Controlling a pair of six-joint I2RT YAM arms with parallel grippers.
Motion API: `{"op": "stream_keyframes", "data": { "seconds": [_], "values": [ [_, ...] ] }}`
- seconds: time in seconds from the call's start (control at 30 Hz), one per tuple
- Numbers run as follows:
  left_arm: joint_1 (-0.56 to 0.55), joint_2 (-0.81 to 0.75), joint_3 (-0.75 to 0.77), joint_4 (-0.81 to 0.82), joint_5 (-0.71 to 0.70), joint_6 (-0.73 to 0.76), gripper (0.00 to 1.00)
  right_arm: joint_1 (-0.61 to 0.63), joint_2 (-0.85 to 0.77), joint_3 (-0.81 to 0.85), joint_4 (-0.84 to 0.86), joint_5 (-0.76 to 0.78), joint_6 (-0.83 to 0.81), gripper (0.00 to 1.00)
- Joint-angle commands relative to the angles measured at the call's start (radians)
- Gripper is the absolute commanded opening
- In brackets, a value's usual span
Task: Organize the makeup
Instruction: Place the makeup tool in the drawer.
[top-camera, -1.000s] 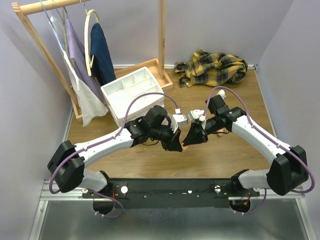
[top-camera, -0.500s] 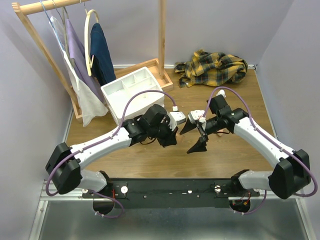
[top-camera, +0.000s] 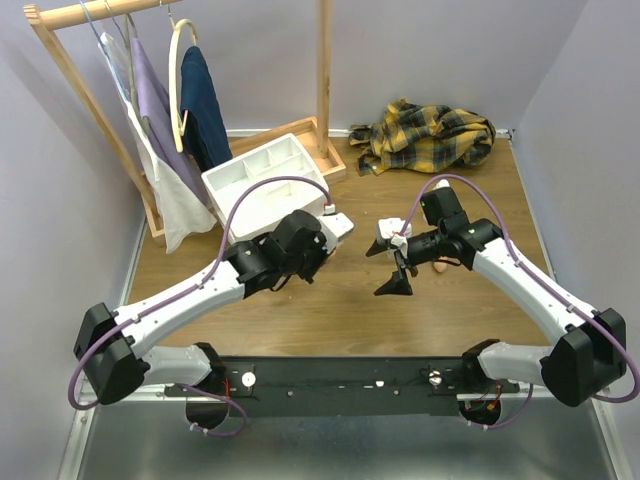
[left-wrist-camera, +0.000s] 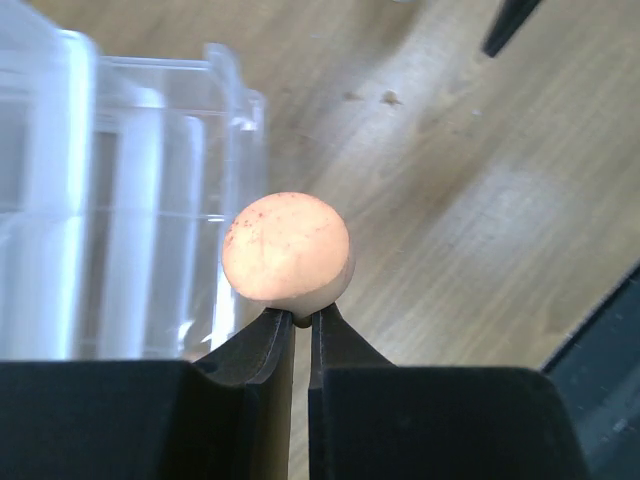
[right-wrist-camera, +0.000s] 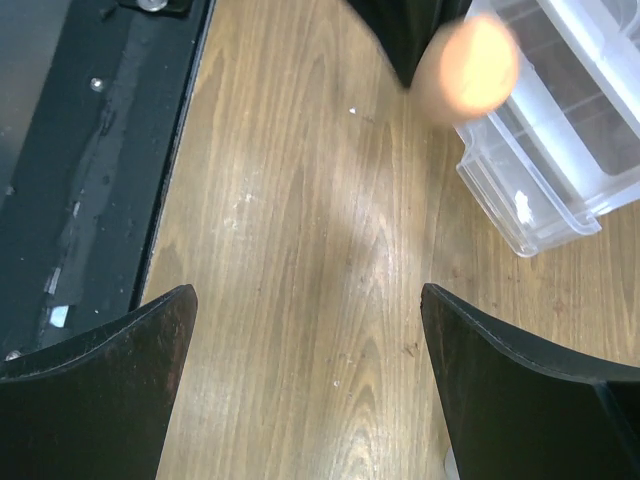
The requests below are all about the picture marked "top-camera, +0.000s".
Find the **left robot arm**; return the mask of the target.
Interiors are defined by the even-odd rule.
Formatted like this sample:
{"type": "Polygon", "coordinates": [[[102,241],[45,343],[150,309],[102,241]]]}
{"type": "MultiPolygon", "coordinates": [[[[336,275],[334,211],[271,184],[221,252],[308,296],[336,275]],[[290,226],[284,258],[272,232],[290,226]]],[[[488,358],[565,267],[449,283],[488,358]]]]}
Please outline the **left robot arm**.
{"type": "Polygon", "coordinates": [[[203,272],[144,301],[110,310],[98,303],[84,314],[73,352],[101,405],[116,403],[143,385],[174,383],[201,395],[220,392],[224,371],[207,343],[185,348],[160,341],[206,313],[292,276],[312,282],[336,246],[327,216],[303,210],[271,232],[232,244],[203,272]]]}

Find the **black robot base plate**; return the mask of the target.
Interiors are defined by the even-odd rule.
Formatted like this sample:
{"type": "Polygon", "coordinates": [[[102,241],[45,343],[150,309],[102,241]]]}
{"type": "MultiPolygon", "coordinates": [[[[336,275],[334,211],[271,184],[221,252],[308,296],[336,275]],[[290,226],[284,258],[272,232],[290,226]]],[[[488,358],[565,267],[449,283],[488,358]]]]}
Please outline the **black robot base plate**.
{"type": "Polygon", "coordinates": [[[250,418],[428,414],[456,416],[465,398],[516,394],[472,385],[458,357],[224,356],[233,400],[250,418]]]}

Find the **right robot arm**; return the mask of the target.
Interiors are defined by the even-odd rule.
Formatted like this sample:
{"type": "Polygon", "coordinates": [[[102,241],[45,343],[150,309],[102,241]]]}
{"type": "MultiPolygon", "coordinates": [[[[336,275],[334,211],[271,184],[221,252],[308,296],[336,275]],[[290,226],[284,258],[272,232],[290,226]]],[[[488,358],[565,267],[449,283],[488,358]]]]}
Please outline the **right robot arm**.
{"type": "Polygon", "coordinates": [[[489,339],[462,356],[460,379],[480,392],[495,380],[546,387],[561,403],[576,407],[627,371],[622,354],[626,323],[614,309],[598,311],[560,288],[526,259],[491,220],[470,221],[454,190],[431,190],[420,198],[431,229],[419,235],[401,218],[378,221],[367,254],[387,252],[396,269],[377,295],[410,295],[420,265],[444,261],[474,271],[502,290],[537,325],[547,347],[489,339]]]}

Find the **tall white bottle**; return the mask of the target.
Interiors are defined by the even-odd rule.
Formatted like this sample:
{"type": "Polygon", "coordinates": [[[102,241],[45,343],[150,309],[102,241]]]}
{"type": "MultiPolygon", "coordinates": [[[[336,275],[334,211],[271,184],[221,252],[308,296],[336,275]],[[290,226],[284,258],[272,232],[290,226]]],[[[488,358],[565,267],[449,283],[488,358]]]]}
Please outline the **tall white bottle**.
{"type": "Polygon", "coordinates": [[[434,189],[448,188],[449,186],[450,183],[447,179],[441,179],[435,184],[434,189]]]}

